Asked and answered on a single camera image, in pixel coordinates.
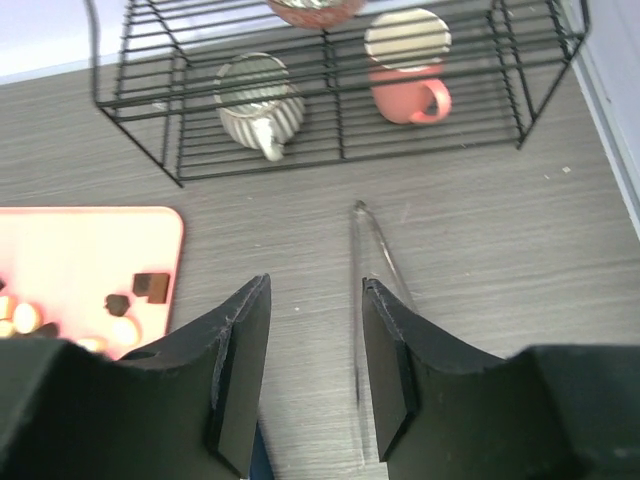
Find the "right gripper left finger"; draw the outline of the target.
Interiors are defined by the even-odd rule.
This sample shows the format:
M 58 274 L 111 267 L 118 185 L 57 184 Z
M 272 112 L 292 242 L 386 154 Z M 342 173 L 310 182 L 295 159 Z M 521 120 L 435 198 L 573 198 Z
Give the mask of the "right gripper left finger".
M 249 479 L 271 280 L 118 360 L 62 339 L 1 343 L 5 479 Z

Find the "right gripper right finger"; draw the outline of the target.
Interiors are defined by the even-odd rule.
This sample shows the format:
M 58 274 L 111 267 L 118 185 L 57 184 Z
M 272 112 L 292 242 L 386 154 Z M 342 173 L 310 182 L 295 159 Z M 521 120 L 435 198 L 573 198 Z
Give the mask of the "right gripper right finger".
M 635 479 L 639 350 L 532 345 L 502 359 L 363 283 L 379 459 L 393 479 Z

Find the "dark blue box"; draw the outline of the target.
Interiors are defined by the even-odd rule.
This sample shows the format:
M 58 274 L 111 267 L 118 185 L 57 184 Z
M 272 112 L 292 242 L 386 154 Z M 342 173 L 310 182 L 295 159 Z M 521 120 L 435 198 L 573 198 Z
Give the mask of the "dark blue box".
M 268 449 L 262 434 L 260 423 L 256 424 L 249 480 L 274 480 L 274 470 L 268 454 Z

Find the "white chocolate piece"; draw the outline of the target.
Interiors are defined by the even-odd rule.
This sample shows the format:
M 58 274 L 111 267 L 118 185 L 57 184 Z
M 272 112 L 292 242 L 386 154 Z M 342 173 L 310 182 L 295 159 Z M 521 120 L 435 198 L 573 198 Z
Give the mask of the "white chocolate piece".
M 141 339 L 139 325 L 129 317 L 116 317 L 112 322 L 111 332 L 113 339 L 126 347 L 138 345 Z

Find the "pink plastic tray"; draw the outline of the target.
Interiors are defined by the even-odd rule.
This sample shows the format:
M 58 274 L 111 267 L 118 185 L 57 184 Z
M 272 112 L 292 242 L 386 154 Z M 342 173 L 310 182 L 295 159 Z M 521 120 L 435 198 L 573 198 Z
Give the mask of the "pink plastic tray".
M 58 338 L 113 359 L 161 338 L 183 234 L 162 206 L 2 208 L 2 338 L 55 322 Z M 113 339 L 116 317 L 137 322 L 138 345 Z

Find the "metal tongs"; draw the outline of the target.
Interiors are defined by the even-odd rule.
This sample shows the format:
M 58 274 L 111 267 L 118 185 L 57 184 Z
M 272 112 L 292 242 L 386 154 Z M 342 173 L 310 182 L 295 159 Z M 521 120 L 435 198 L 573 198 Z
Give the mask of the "metal tongs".
M 351 207 L 349 216 L 350 282 L 352 314 L 352 359 L 357 420 L 354 431 L 359 441 L 360 461 L 368 466 L 378 461 L 378 453 L 371 407 L 364 321 L 362 314 L 362 280 L 364 278 L 387 279 L 397 296 L 416 310 L 417 306 L 398 263 L 391 251 L 374 212 L 362 200 Z

